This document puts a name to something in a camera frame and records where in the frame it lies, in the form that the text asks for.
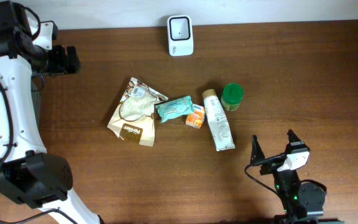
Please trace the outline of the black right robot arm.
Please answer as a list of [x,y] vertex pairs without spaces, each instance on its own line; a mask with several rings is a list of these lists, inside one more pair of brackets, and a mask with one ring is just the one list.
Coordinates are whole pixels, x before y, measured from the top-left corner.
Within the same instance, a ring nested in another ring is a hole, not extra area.
[[[244,168],[246,176],[273,192],[283,205],[284,214],[275,215],[272,223],[342,223],[338,219],[322,219],[327,187],[315,180],[301,180],[297,170],[306,165],[311,149],[292,129],[287,132],[285,151],[265,157],[257,136],[252,137],[250,164]],[[250,167],[259,167],[260,175],[273,175],[274,188],[257,180],[248,173]]]

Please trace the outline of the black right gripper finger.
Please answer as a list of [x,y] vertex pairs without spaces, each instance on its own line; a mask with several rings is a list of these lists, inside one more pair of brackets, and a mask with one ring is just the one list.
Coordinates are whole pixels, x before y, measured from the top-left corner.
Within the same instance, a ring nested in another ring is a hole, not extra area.
[[288,140],[291,145],[299,145],[302,144],[302,140],[295,134],[292,129],[289,129],[287,132]]
[[252,136],[252,150],[251,150],[251,157],[250,157],[250,164],[251,165],[259,165],[265,160],[265,155],[260,147],[260,144],[257,140],[257,136]]

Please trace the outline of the teal wet wipes pack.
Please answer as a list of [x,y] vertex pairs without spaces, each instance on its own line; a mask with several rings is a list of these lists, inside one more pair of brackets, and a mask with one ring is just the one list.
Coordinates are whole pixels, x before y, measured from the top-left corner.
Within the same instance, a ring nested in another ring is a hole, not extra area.
[[195,112],[191,96],[184,96],[176,100],[158,104],[155,108],[161,117],[162,123],[168,121],[169,119],[175,119],[177,117]]

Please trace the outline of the white cream tube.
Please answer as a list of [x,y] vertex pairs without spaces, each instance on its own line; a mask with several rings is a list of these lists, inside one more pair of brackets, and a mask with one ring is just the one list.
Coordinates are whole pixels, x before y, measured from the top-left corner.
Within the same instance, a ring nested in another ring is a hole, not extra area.
[[216,150],[235,149],[229,122],[214,89],[202,93],[208,126],[210,128]]

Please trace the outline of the orange juice carton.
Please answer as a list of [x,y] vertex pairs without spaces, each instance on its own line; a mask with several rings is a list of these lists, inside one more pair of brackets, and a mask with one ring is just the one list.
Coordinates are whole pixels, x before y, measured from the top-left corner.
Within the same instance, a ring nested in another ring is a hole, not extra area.
[[200,129],[204,123],[206,111],[205,108],[200,105],[194,104],[193,107],[195,112],[187,115],[185,124]]

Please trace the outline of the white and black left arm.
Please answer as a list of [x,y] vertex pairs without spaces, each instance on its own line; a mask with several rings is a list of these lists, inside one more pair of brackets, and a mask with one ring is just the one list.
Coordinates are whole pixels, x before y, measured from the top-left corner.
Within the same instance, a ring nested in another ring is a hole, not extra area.
[[39,134],[32,79],[80,70],[73,46],[53,45],[58,27],[28,7],[0,2],[0,193],[59,223],[101,223],[73,188],[68,161]]

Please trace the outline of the green lid jar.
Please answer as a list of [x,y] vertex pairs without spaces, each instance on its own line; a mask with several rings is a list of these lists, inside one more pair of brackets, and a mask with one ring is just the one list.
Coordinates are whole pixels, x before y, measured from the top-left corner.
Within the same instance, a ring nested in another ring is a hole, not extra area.
[[234,111],[238,109],[243,97],[243,88],[236,83],[230,83],[224,87],[221,97],[222,106],[226,111]]

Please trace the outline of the beige seed pouch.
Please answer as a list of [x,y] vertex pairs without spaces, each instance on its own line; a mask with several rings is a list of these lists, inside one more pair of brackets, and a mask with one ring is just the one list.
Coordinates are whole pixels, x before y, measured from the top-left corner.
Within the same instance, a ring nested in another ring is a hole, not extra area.
[[132,77],[108,123],[123,141],[152,147],[155,140],[155,105],[168,97]]

